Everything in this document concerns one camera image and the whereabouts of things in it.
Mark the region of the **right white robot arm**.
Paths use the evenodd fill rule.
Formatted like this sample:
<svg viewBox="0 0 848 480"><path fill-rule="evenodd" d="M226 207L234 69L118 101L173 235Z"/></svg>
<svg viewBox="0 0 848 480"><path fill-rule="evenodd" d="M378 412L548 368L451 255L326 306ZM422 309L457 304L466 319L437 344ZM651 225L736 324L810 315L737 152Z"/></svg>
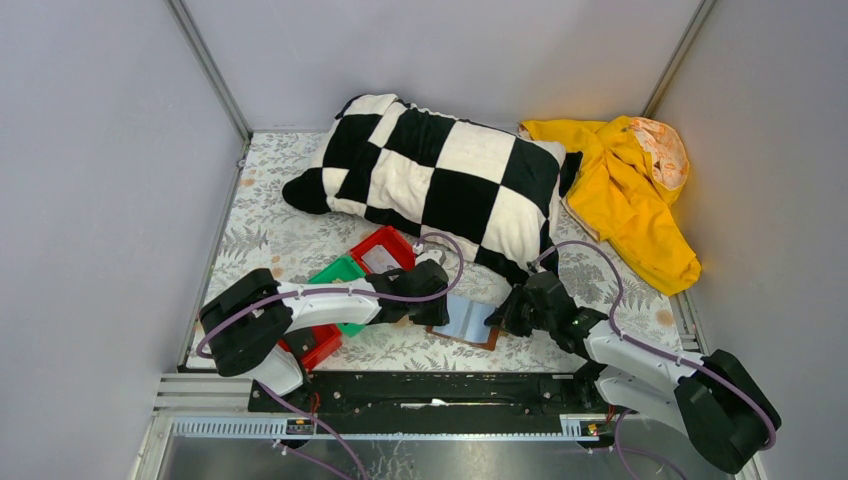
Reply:
<svg viewBox="0 0 848 480"><path fill-rule="evenodd" d="M584 359L576 376L604 402L679 431L726 473L740 472L775 443L782 419L736 356L673 352L641 340L607 314L577 306L551 272L515 286L485 323L521 337L548 333L562 350Z"/></svg>

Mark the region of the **brown leather card holder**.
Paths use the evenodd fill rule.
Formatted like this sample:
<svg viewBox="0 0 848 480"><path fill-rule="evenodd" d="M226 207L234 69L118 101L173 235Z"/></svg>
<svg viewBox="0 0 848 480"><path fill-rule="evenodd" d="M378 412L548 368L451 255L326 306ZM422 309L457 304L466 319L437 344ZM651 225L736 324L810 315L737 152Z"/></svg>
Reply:
<svg viewBox="0 0 848 480"><path fill-rule="evenodd" d="M428 326L427 333L486 351L495 350L498 331L485 323L496 311L494 305L448 295L447 311L448 323L444 326Z"/></svg>

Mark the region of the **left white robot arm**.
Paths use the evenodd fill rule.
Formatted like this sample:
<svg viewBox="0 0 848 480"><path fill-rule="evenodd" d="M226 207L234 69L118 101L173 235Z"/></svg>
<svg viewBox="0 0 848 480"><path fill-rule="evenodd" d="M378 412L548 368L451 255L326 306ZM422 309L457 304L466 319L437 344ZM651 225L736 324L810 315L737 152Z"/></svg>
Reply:
<svg viewBox="0 0 848 480"><path fill-rule="evenodd" d="M424 325L448 320L453 284L434 260L410 270L369 274L345 283L279 283L256 269L207 303L199 313L204 336L197 356L210 359L222 377L247 378L285 396L305 382L305 368L280 341L313 327L396 323Z"/></svg>

